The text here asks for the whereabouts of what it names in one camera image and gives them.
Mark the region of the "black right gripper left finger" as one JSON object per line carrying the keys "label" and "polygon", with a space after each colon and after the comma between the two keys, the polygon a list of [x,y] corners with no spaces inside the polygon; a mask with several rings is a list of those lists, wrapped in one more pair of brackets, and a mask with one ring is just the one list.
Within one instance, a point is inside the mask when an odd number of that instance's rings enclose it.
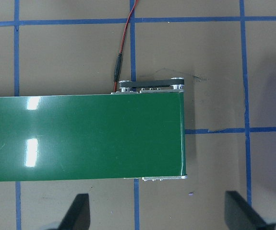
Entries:
{"label": "black right gripper left finger", "polygon": [[58,226],[58,229],[88,230],[90,224],[89,194],[78,194]]}

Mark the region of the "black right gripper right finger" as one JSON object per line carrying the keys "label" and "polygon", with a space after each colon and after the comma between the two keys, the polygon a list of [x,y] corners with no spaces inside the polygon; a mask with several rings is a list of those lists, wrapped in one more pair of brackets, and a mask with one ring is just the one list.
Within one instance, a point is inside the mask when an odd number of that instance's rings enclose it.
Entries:
{"label": "black right gripper right finger", "polygon": [[271,229],[237,191],[225,192],[224,220],[229,230]]}

